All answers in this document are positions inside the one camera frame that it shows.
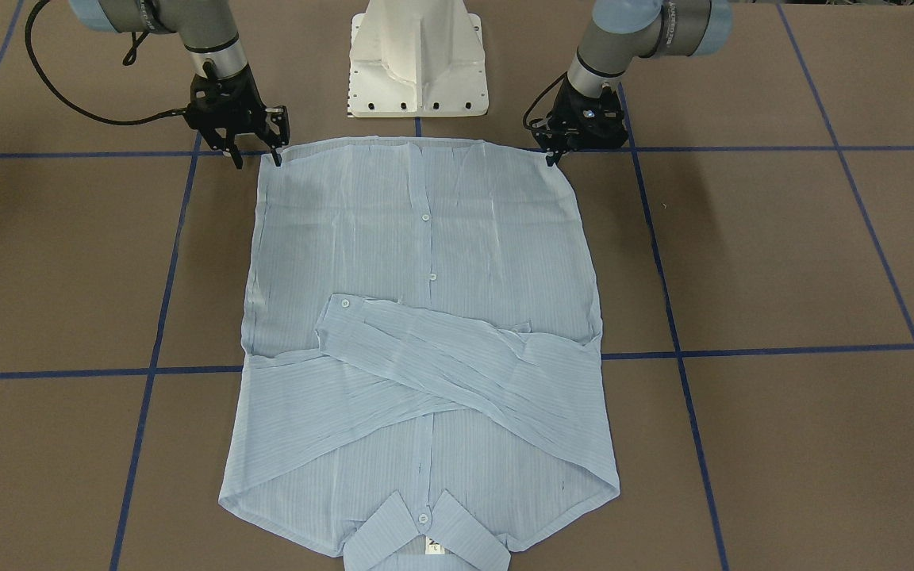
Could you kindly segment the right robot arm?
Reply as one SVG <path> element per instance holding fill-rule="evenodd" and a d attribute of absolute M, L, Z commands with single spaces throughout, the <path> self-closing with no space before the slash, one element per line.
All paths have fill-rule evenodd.
<path fill-rule="evenodd" d="M 228 156 L 238 169 L 244 166 L 238 138 L 252 135 L 266 146 L 275 166 L 282 166 L 282 149 L 290 143 L 289 112 L 284 105 L 270 107 L 262 100 L 228 1 L 70 1 L 68 5 L 88 29 L 131 36 L 126 66 L 135 62 L 138 48 L 148 37 L 180 37 L 194 76 L 188 104 L 182 108 L 132 120 L 87 111 L 58 90 L 36 57 L 33 29 L 40 12 L 48 6 L 47 1 L 36 1 L 25 21 L 23 44 L 36 75 L 59 102 L 84 118 L 112 126 L 182 118 L 211 151 Z"/>

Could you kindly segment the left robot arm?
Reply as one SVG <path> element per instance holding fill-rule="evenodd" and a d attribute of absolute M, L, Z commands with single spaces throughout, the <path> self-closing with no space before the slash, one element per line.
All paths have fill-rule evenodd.
<path fill-rule="evenodd" d="M 571 152 L 622 148 L 630 129 L 620 87 L 632 62 L 714 54 L 732 28 L 729 1 L 597 1 L 570 66 L 522 125 L 549 167 Z"/>

